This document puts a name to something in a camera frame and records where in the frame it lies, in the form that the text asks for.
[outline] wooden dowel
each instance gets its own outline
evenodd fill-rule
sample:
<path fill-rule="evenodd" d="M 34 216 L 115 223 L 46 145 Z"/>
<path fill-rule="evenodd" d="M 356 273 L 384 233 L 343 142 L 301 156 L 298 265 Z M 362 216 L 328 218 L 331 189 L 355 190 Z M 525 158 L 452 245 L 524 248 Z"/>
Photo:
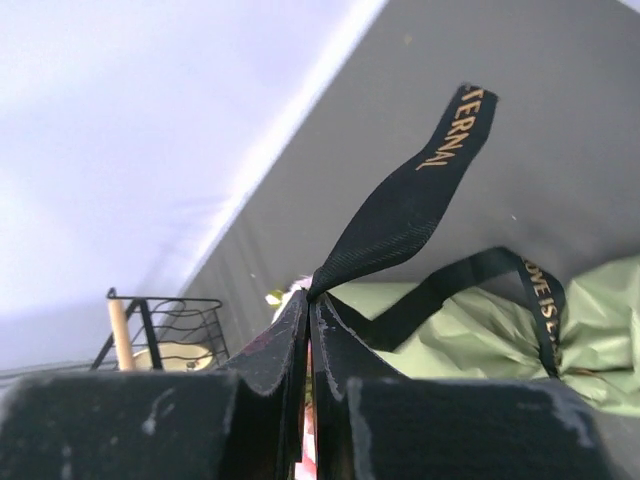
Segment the wooden dowel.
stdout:
<path fill-rule="evenodd" d="M 135 370 L 136 364 L 133 360 L 133 348 L 131 347 L 131 339 L 129 338 L 129 327 L 127 326 L 124 304 L 122 300 L 118 298 L 112 298 L 108 302 L 113 343 L 116 347 L 116 356 L 118 357 L 118 368 L 120 370 Z"/>

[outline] light purple wall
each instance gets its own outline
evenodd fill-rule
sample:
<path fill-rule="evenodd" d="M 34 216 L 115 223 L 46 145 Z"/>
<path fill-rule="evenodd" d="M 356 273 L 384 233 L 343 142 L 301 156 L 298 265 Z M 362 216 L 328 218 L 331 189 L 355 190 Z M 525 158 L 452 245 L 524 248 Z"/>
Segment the light purple wall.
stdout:
<path fill-rule="evenodd" d="M 0 369 L 178 294 L 383 3 L 0 3 Z"/>

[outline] black ribbon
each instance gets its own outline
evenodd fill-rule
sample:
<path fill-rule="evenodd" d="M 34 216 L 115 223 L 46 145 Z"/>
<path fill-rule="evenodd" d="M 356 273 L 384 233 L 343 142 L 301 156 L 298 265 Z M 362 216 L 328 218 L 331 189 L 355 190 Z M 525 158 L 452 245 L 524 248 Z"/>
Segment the black ribbon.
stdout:
<path fill-rule="evenodd" d="M 494 93 L 480 87 L 467 84 L 458 88 L 427 145 L 389 175 L 349 222 L 325 263 L 316 270 L 309 301 L 333 287 L 404 263 L 424 247 L 471 161 L 484 146 L 497 101 Z M 556 377 L 564 290 L 551 274 L 504 247 L 479 252 L 431 274 L 372 322 L 332 299 L 343 321 L 369 346 L 391 351 L 447 298 L 512 271 L 519 273 L 527 293 L 540 361 L 548 374 Z"/>

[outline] black metal rack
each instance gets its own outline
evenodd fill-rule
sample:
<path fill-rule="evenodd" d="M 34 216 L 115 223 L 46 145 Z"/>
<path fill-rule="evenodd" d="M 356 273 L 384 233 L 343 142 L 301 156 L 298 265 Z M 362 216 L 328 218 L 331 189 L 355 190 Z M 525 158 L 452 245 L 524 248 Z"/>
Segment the black metal rack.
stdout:
<path fill-rule="evenodd" d="M 131 345 L 138 352 L 148 349 L 154 370 L 165 370 L 167 360 L 187 361 L 197 369 L 199 362 L 206 368 L 216 368 L 229 359 L 229 350 L 220 326 L 218 311 L 222 302 L 212 298 L 131 297 L 118 295 L 115 288 L 107 293 L 109 300 L 128 301 L 125 309 L 127 323 L 138 321 L 131 337 Z M 163 346 L 198 345 L 204 347 L 200 355 L 184 356 L 167 354 Z M 90 370 L 115 370 L 117 363 L 106 361 L 115 358 L 113 334 L 109 335 Z"/>

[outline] wire rack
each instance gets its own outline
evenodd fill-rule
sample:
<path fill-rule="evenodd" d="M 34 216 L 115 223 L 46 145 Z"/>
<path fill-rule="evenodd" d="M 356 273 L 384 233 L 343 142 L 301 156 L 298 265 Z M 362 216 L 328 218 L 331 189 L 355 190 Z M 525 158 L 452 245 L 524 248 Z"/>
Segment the wire rack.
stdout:
<path fill-rule="evenodd" d="M 229 358 L 218 315 L 222 302 L 218 299 L 126 297 L 113 288 L 107 299 L 127 303 L 124 310 L 136 370 L 212 369 Z M 91 370 L 117 368 L 110 335 Z"/>

